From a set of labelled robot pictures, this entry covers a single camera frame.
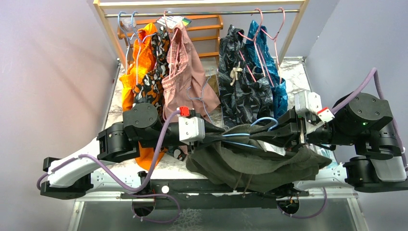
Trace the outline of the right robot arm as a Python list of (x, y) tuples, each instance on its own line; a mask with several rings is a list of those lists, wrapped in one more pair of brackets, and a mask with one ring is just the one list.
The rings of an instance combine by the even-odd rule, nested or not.
[(285, 196), (310, 188), (352, 187), (363, 193), (405, 191), (408, 177), (392, 123), (387, 100), (359, 93), (333, 113), (312, 103), (318, 95), (303, 91), (295, 96), (294, 108), (250, 133), (251, 139), (278, 147), (299, 149), (304, 144), (354, 146), (356, 157), (348, 162), (320, 170), (314, 180), (284, 178), (278, 191)]

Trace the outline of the olive green shorts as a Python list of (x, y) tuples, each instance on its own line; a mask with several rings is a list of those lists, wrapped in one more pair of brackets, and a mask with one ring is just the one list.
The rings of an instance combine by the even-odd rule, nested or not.
[(332, 162), (306, 147), (285, 155), (266, 152), (248, 136), (257, 128), (244, 124), (226, 130), (221, 133), (225, 141), (214, 142), (187, 157), (187, 170), (204, 175), (216, 185), (266, 193), (294, 181), (314, 180), (319, 170)]

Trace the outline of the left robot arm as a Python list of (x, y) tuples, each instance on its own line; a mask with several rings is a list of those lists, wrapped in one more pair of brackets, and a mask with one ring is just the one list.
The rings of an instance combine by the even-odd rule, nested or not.
[[(150, 179), (163, 147), (188, 146), (190, 150), (222, 140), (223, 128), (206, 121), (196, 110), (181, 106), (161, 120), (150, 103), (138, 103), (123, 113), (121, 122), (102, 130), (73, 154), (43, 161), (43, 175), (36, 186), (42, 196), (70, 200), (93, 192), (151, 193)], [(152, 148), (153, 157), (145, 176), (115, 172), (111, 165), (141, 156)]]

